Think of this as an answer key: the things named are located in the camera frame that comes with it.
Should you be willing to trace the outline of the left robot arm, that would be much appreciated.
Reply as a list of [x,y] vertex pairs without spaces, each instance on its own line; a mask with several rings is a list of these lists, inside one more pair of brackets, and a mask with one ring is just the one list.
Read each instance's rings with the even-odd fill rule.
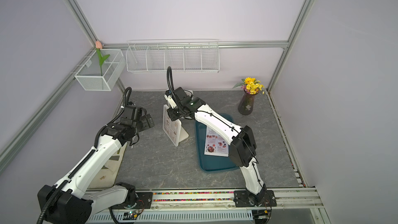
[[127,105],[97,133],[94,146],[54,185],[45,185],[37,197],[41,209],[37,223],[84,224],[92,216],[116,205],[144,207],[135,186],[118,183],[111,188],[87,194],[91,182],[111,156],[134,137],[154,127],[151,115],[135,105]]

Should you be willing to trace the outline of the special menu sheet top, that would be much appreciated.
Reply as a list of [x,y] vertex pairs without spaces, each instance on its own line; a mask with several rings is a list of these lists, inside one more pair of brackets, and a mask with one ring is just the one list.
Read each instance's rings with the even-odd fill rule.
[[204,155],[207,156],[218,156],[218,157],[229,156],[228,143],[209,127],[206,128],[204,148],[205,148]]

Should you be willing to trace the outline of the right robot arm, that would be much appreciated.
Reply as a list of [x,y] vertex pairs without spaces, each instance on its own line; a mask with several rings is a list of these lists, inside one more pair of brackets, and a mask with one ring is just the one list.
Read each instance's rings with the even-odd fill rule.
[[227,142],[229,158],[243,174],[249,204],[264,206],[267,188],[258,171],[257,145],[252,129],[226,120],[202,99],[188,96],[181,87],[168,89],[164,97],[170,105],[167,114],[171,120],[190,117],[215,131]]

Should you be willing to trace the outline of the dim sum menu sheet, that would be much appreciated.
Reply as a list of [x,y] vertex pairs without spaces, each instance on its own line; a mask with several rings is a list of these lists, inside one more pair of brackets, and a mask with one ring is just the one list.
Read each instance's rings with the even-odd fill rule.
[[181,121],[171,121],[167,112],[163,116],[163,131],[175,146],[178,146],[180,140]]

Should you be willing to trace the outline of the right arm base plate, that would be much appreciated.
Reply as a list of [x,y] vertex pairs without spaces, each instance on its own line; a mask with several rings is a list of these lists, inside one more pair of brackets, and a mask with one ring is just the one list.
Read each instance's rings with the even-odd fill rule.
[[236,207],[276,207],[276,197],[272,190],[263,190],[255,195],[248,190],[234,191],[233,201]]

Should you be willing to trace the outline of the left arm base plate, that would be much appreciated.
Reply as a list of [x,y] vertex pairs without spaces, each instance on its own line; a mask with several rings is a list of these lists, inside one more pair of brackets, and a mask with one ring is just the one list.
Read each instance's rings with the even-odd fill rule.
[[153,193],[150,191],[136,192],[133,203],[129,198],[121,204],[112,206],[112,209],[150,209]]

